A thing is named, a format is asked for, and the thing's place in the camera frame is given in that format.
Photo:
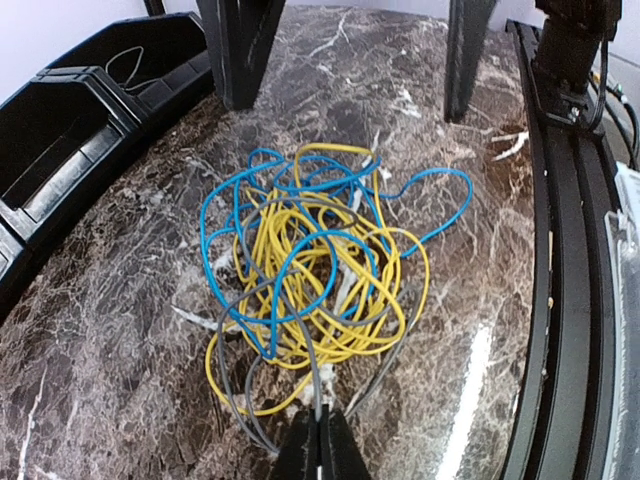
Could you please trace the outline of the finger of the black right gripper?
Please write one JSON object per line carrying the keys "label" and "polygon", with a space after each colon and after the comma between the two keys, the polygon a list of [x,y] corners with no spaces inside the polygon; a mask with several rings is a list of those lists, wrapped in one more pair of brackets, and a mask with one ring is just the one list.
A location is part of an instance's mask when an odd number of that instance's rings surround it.
{"label": "finger of the black right gripper", "polygon": [[493,0],[452,0],[449,8],[443,114],[460,122],[469,108]]}
{"label": "finger of the black right gripper", "polygon": [[216,94],[231,111],[253,107],[284,0],[198,0]]}

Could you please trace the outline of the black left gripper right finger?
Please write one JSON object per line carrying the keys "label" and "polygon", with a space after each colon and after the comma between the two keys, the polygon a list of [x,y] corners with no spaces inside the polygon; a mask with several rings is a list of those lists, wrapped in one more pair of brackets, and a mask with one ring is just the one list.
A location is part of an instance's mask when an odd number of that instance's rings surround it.
{"label": "black left gripper right finger", "polygon": [[328,404],[319,423],[319,471],[326,480],[371,479],[345,415]]}

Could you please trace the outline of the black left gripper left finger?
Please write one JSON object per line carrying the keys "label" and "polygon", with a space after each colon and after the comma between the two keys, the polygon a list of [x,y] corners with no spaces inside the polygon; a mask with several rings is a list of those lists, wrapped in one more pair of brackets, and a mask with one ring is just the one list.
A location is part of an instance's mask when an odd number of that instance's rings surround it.
{"label": "black left gripper left finger", "polygon": [[298,411],[273,465],[271,480],[318,478],[319,424],[313,409]]}

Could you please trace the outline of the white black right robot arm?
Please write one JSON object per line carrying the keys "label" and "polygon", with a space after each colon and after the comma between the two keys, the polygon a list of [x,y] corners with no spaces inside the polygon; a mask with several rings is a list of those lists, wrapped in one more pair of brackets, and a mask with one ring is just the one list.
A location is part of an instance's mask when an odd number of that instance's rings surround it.
{"label": "white black right robot arm", "polygon": [[[253,107],[284,9],[281,1],[200,1],[197,4],[216,93],[229,110]],[[532,65],[542,83],[540,110],[572,124],[571,100],[583,100],[591,66],[601,60],[608,72],[608,44],[622,16],[619,1],[539,1],[546,13]],[[466,114],[489,20],[492,1],[453,1],[448,19],[444,118]]]}

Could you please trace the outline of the black right storage bin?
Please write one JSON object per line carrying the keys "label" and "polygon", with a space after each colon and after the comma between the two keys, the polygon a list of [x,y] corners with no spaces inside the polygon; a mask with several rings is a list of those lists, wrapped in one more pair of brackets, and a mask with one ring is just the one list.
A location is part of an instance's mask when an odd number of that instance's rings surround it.
{"label": "black right storage bin", "polygon": [[114,22],[37,73],[73,74],[95,77],[150,137],[213,92],[203,24],[194,12]]}

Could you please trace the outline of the black storage bin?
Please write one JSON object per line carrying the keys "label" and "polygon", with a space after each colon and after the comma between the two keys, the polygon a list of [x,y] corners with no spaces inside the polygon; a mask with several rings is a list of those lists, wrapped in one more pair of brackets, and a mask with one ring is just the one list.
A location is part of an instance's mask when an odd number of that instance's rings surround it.
{"label": "black storage bin", "polygon": [[2,105],[3,312],[97,194],[134,128],[88,74],[35,78]]}
{"label": "black storage bin", "polygon": [[114,22],[37,73],[73,74],[95,77],[150,137],[213,92],[203,24],[194,12]]}

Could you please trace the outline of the black middle storage bin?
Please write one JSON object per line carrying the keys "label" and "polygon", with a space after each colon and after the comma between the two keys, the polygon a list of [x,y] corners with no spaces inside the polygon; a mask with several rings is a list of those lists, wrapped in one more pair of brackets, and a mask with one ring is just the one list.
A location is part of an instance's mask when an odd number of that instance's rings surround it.
{"label": "black middle storage bin", "polygon": [[2,105],[3,312],[97,194],[134,128],[88,74],[35,78]]}

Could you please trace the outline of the black front table rail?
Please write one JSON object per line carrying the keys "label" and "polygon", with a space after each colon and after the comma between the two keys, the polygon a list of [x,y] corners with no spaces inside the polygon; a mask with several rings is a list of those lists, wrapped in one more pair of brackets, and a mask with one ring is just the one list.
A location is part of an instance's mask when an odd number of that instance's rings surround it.
{"label": "black front table rail", "polygon": [[540,31],[509,21],[529,123],[534,293],[526,366],[505,479],[600,479],[614,410],[616,327],[605,216],[619,204],[602,130],[539,111],[532,60]]}

